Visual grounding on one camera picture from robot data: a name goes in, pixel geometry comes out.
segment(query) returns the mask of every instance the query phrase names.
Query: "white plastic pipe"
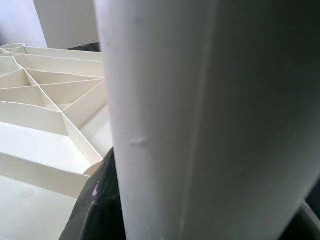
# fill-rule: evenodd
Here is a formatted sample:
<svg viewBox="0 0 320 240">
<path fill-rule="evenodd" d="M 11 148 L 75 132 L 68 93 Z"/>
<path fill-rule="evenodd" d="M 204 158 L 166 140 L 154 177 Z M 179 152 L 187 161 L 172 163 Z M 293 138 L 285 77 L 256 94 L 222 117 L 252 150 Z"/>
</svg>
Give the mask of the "white plastic pipe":
<svg viewBox="0 0 320 240">
<path fill-rule="evenodd" d="M 96 0 L 128 240 L 277 239 L 311 189 L 319 31 L 280 2 Z"/>
</svg>

